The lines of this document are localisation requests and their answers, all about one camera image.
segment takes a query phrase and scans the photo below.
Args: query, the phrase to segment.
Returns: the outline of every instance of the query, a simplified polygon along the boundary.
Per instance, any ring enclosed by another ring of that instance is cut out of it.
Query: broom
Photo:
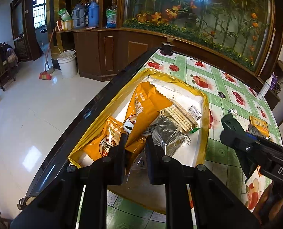
[[[46,67],[47,67],[47,64],[48,64],[48,53],[49,53],[49,48],[50,48],[50,44],[51,44],[51,41],[52,41],[54,31],[55,31],[55,28],[52,31],[50,41],[49,41],[49,45],[48,45],[48,49],[47,49],[47,53],[45,54],[45,56],[46,56],[45,71],[41,72],[40,76],[38,77],[39,79],[42,79],[42,80],[51,80],[51,75],[46,72]]]

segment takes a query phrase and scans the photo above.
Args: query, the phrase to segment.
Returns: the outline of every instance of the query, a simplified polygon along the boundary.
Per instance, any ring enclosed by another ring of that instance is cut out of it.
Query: white bucket
[[[64,78],[72,78],[78,73],[75,50],[67,50],[62,52],[58,56],[58,63],[60,64],[61,72]]]

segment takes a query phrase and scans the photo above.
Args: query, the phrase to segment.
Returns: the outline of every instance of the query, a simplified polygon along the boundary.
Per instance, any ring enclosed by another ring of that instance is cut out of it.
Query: metal screw
[[[162,160],[163,160],[163,162],[167,163],[167,162],[170,162],[170,161],[171,161],[171,157],[169,157],[169,156],[163,156],[163,157],[162,157]]]
[[[103,157],[103,158],[102,158],[102,161],[103,161],[104,163],[108,163],[108,162],[111,161],[111,160],[112,160],[112,158],[109,157],[109,156],[106,156],[106,157]]]
[[[66,170],[67,170],[67,172],[74,172],[75,170],[77,169],[77,167],[76,166],[74,166],[74,165],[69,165],[69,166],[67,166],[67,168],[66,168]]]
[[[206,169],[207,169],[207,167],[204,164],[199,164],[197,166],[197,168],[198,168],[199,171],[206,171]]]

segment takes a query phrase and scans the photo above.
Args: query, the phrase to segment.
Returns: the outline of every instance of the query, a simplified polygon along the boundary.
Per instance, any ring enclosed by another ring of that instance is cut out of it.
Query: white bottle
[[[267,79],[267,81],[263,85],[263,88],[261,89],[261,91],[257,95],[259,99],[262,100],[264,98],[264,96],[266,95],[266,93],[268,92],[269,88],[271,87],[272,79],[273,79],[273,76],[269,77],[269,79]]]

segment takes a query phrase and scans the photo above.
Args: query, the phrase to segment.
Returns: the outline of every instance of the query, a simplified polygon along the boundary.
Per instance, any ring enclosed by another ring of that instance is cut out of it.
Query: yellow snack packet
[[[110,116],[106,120],[100,135],[98,135],[87,146],[85,146],[83,151],[93,161],[107,156],[110,148],[119,144],[121,129],[122,123]]]
[[[266,137],[266,138],[270,137],[267,122],[265,122],[265,121],[263,121],[259,118],[256,118],[254,116],[250,116],[250,123],[253,126],[255,126],[261,132],[261,134],[264,137]]]
[[[123,123],[123,132],[129,134],[125,146],[127,170],[142,152],[147,136],[154,131],[155,125],[151,124],[159,116],[159,111],[171,105],[172,102],[149,82],[140,83],[136,87]]]

